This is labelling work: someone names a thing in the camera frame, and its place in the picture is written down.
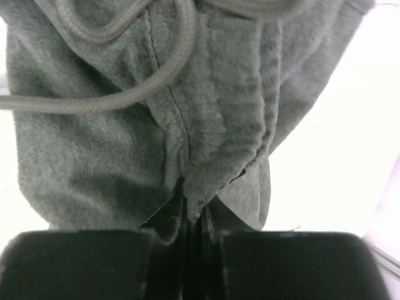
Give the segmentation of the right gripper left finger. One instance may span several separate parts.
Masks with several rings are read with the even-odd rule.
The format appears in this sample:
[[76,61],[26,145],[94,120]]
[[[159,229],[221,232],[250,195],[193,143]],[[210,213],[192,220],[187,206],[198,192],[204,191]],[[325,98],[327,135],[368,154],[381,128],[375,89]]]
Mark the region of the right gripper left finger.
[[24,232],[1,254],[1,299],[181,299],[174,250],[152,230]]

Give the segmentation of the grey shorts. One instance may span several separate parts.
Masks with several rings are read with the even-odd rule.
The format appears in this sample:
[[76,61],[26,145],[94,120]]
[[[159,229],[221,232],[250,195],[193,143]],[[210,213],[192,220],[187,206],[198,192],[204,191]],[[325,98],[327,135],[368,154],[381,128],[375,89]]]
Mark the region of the grey shorts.
[[54,229],[266,223],[269,156],[373,1],[2,1],[18,183]]

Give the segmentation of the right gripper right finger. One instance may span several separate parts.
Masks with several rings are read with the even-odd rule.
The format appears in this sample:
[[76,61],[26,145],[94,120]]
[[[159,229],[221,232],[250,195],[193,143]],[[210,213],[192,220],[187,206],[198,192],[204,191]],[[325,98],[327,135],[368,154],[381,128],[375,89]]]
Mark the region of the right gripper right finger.
[[224,232],[205,299],[390,299],[365,242],[351,234]]

